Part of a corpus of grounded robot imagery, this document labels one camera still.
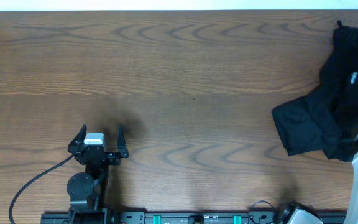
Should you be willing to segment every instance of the wooden table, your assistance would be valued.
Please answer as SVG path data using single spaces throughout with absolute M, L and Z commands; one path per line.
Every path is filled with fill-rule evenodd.
M 119 210 L 346 209 L 351 163 L 288 157 L 270 114 L 318 85 L 338 19 L 358 27 L 358 11 L 0 12 L 0 223 L 82 124 L 111 147 L 126 127 L 107 198 Z M 83 170 L 34 182 L 16 222 L 67 210 Z

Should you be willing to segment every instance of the black fabric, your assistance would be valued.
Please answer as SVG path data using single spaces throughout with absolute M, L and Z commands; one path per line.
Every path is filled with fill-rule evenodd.
M 357 150 L 342 140 L 358 124 L 358 28 L 338 25 L 320 86 L 272 110 L 289 156 L 321 149 L 328 159 L 351 161 Z

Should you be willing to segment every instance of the white panel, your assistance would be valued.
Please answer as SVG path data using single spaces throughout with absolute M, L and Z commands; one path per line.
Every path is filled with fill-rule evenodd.
M 358 9 L 358 0 L 0 0 L 0 11 Z

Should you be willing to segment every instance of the white background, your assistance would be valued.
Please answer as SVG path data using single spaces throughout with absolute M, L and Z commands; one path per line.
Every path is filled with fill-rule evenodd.
M 358 9 L 358 0 L 0 0 L 0 11 Z

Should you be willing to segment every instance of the black wire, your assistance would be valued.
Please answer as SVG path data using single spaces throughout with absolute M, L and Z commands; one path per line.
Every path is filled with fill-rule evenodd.
M 55 165 L 54 167 L 43 171 L 41 174 L 37 175 L 36 177 L 34 177 L 33 179 L 31 179 L 30 181 L 28 181 L 28 183 L 26 183 L 15 195 L 15 197 L 13 198 L 12 202 L 11 202 L 11 206 L 9 206 L 9 220 L 11 221 L 11 224 L 15 224 L 15 221 L 13 220 L 13 205 L 15 205 L 15 202 L 17 200 L 17 198 L 19 197 L 19 195 L 23 192 L 24 189 L 26 189 L 31 183 L 33 183 L 34 181 L 36 181 L 38 178 L 42 177 L 43 175 L 49 173 L 50 171 L 56 169 L 57 167 L 60 167 L 61 165 L 63 165 L 64 163 L 66 163 L 67 161 L 69 161 L 72 157 L 74 157 L 74 154 L 69 156 L 67 159 L 61 161 L 61 163 Z
M 249 210 L 248 210 L 248 214 L 250 214 L 252 208 L 253 208 L 255 205 L 259 204 L 259 203 L 266 203 L 266 204 L 270 205 L 273 210 L 276 210 L 276 208 L 275 208 L 271 203 L 268 203 L 268 202 L 266 202 L 265 200 L 259 200 L 259 201 L 255 202 L 253 205 L 251 205 L 251 207 L 250 207 Z M 250 216 L 249 219 L 250 219 L 254 224 L 259 224 L 259 223 L 256 223 L 256 222 L 254 221 L 254 218 L 253 218 L 252 216 Z

